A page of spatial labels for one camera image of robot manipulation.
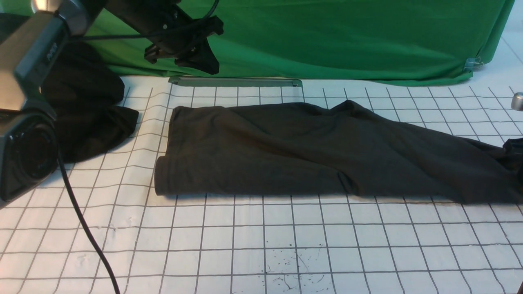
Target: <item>green screen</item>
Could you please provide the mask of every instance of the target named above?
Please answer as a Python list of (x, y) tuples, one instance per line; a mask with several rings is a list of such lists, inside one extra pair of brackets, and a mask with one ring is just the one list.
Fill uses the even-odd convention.
[[(183, 0), (191, 17), (213, 0)], [(30, 0), (0, 0), (5, 12), (30, 15)], [(372, 80), (398, 85), (455, 84), (472, 73), (467, 59), (492, 60), (514, 0), (221, 0), (225, 33), (209, 43), (217, 77)], [(88, 35), (136, 33), (107, 11)], [(150, 64), (145, 40), (93, 41), (122, 75), (209, 76)]]

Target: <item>black cloth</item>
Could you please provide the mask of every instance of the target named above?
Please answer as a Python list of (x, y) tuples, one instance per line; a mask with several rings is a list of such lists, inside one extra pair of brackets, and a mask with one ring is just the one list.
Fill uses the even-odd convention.
[[(27, 19), (0, 14), (0, 43)], [(86, 43), (64, 47), (41, 91), (56, 111), (54, 127), (67, 163), (106, 153), (134, 133), (138, 111), (116, 106), (124, 97), (123, 81)]]
[(382, 118), (346, 101), (177, 107), (158, 195), (443, 196), (522, 203), (521, 155)]

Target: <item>black cable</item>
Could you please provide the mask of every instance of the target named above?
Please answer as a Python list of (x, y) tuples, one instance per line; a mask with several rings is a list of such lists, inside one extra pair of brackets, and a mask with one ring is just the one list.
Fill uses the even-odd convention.
[(87, 226), (87, 223), (85, 222), (84, 216), (82, 215), (82, 212), (80, 211), (80, 207), (78, 206), (78, 202), (76, 201), (76, 198), (74, 197), (73, 188), (71, 188), (71, 183), (69, 183), (69, 179), (67, 177), (67, 171), (65, 170), (65, 165), (62, 159), (62, 154), (59, 151), (58, 152), (58, 165), (60, 166), (60, 171), (62, 172), (62, 177), (64, 179), (65, 188), (67, 189), (67, 193), (69, 194), (69, 198), (71, 199), (71, 202), (73, 203), (74, 211), (76, 212), (76, 215), (78, 216), (78, 219), (80, 220), (80, 223), (82, 224), (82, 228), (84, 228), (85, 234), (87, 235), (87, 238), (93, 245), (94, 249), (96, 250), (96, 253), (98, 253), (98, 256), (100, 256), (101, 262), (104, 263), (105, 268), (107, 269), (107, 272), (109, 273), (109, 277), (111, 278), (112, 286), (115, 289), (115, 294), (120, 294), (120, 289), (118, 288), (118, 283), (116, 282), (115, 274), (112, 272), (111, 266), (109, 265), (109, 262), (107, 261), (107, 258), (105, 258), (104, 253), (96, 244), (96, 240), (93, 237), (93, 234), (91, 234), (91, 231), (89, 230), (89, 226)]
[(100, 41), (100, 40), (123, 40), (123, 39), (142, 39), (142, 38), (158, 37), (158, 36), (168, 35), (168, 34), (171, 34), (171, 33), (186, 31), (188, 29), (191, 29), (193, 27), (196, 27), (196, 26), (200, 25), (201, 23), (203, 23), (207, 19), (209, 19), (211, 17), (211, 15), (214, 13), (214, 11), (216, 10), (216, 7), (218, 6), (218, 2), (219, 1), (220, 0), (214, 0), (214, 4), (212, 5), (211, 9), (209, 10), (209, 12), (207, 12), (207, 14), (204, 17), (198, 19), (197, 21), (195, 21), (193, 23), (185, 25), (185, 26), (172, 28), (172, 29), (166, 29), (166, 30), (153, 32), (153, 33), (148, 33), (148, 34), (145, 34), (145, 35), (106, 35), (106, 36), (79, 37), (79, 38), (72, 38), (72, 39), (69, 40), (69, 42), (85, 42), (85, 41)]

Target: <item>camera lens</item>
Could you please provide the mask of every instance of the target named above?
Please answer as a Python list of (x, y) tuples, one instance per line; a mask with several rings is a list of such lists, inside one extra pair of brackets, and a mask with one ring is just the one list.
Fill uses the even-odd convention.
[(37, 125), (28, 130), (20, 142), (20, 162), (24, 171), (34, 180), (41, 180), (56, 168), (56, 140), (51, 128)]

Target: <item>white grid mat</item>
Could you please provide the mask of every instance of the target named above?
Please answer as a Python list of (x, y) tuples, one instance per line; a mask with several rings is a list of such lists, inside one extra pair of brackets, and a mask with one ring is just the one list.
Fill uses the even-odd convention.
[[(152, 185), (176, 106), (351, 99), (376, 113), (501, 145), (523, 137), (509, 87), (192, 88), (126, 78), (136, 134), (79, 163), (71, 184), (122, 293), (515, 293), (522, 207), (440, 198), (176, 196)], [(0, 293), (111, 293), (59, 174), (0, 210)]]

